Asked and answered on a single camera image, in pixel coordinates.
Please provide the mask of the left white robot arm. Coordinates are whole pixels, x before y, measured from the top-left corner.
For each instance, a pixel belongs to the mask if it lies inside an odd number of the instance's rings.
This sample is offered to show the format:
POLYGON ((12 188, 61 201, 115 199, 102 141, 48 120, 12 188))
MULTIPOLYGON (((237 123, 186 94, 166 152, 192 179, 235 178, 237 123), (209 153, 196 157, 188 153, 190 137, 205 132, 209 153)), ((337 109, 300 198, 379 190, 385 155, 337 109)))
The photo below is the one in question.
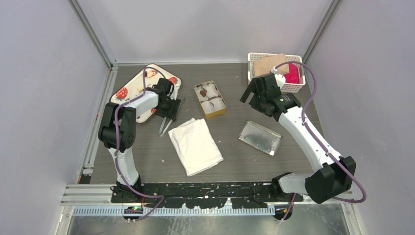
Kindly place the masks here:
POLYGON ((110 152, 117 171, 115 191, 122 190, 131 202, 143 196, 140 175, 136 169, 132 146, 136 139, 136 119, 150 109, 164 120, 174 122, 181 101, 174 98, 175 86, 165 78, 152 88, 121 104, 105 105, 98 138, 110 152))

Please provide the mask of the metal tongs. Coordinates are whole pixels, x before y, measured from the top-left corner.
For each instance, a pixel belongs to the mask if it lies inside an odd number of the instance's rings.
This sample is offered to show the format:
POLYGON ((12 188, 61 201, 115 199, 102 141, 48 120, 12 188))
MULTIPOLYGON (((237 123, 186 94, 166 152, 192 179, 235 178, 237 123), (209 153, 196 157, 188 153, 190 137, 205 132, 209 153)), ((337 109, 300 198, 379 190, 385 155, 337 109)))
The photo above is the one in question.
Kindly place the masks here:
POLYGON ((184 96, 180 96, 176 99, 170 99, 168 100, 168 107, 167 108, 161 108, 161 110, 157 110, 156 114, 163 118, 158 135, 160 137, 163 137, 165 133, 167 132, 168 128, 172 124, 172 122, 176 121, 178 111, 186 101, 186 98, 184 96))

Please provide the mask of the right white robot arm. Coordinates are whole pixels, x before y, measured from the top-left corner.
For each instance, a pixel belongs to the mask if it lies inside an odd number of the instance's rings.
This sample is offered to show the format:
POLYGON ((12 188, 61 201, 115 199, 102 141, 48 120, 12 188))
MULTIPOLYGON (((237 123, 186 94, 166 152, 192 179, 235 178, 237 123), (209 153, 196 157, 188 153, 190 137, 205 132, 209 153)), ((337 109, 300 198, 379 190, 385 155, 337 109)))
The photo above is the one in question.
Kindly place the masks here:
POLYGON ((272 196, 284 201, 291 193, 309 196, 321 204, 350 190, 356 170, 355 160, 343 157, 322 137, 304 113, 292 93, 282 93, 283 76, 269 73, 253 78, 240 101, 273 117, 294 138, 308 158, 314 173, 296 175, 287 172, 273 179, 272 196))

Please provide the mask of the chocolate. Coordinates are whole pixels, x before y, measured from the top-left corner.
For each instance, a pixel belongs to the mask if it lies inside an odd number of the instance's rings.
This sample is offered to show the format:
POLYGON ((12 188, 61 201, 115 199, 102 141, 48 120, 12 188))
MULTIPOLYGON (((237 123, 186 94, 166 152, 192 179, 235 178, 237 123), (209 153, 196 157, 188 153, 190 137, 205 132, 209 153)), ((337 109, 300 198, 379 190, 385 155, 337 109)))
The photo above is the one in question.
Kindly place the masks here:
POLYGON ((207 97, 207 94, 206 94, 206 92, 204 90, 200 90, 199 93, 200 93, 200 95, 201 95, 202 98, 206 98, 207 97))

